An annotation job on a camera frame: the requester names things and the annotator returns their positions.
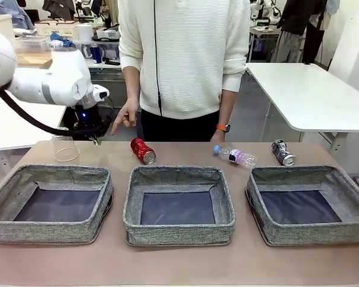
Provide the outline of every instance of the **white sweater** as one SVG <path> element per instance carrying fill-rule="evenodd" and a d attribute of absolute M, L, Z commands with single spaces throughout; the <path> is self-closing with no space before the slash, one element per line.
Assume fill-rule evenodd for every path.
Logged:
<path fill-rule="evenodd" d="M 222 89 L 238 91 L 246 68 L 249 0 L 118 0 L 121 67 L 141 71 L 140 106 L 159 115 L 154 44 L 164 117 L 219 110 Z"/>

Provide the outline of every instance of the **clear plastic cup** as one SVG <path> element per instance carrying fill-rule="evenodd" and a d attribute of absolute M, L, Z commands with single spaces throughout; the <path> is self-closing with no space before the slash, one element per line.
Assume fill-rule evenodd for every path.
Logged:
<path fill-rule="evenodd" d="M 59 130 L 68 130 L 67 127 L 58 127 Z M 71 136 L 52 136 L 54 159 L 60 163 L 75 160 L 80 155 Z"/>

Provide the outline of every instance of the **dark blue basket lining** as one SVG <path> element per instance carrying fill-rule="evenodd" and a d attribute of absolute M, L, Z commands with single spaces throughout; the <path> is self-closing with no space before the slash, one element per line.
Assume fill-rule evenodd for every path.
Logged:
<path fill-rule="evenodd" d="M 342 222 L 318 190 L 261 191 L 271 218 L 279 224 Z"/>
<path fill-rule="evenodd" d="M 209 191 L 144 193 L 141 225 L 215 224 Z"/>
<path fill-rule="evenodd" d="M 14 221 L 81 222 L 93 212 L 100 191 L 37 188 Z"/>

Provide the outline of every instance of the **person's left hand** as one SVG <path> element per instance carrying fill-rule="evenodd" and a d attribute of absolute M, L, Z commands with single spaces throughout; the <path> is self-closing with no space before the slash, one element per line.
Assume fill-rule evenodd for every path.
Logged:
<path fill-rule="evenodd" d="M 225 142 L 225 132 L 216 130 L 210 142 Z"/>

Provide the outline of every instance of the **gray pants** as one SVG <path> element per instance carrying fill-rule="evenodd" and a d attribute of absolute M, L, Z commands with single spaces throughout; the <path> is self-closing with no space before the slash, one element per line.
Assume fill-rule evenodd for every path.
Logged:
<path fill-rule="evenodd" d="M 302 36 L 282 31 L 271 59 L 272 63 L 296 63 L 299 59 Z"/>

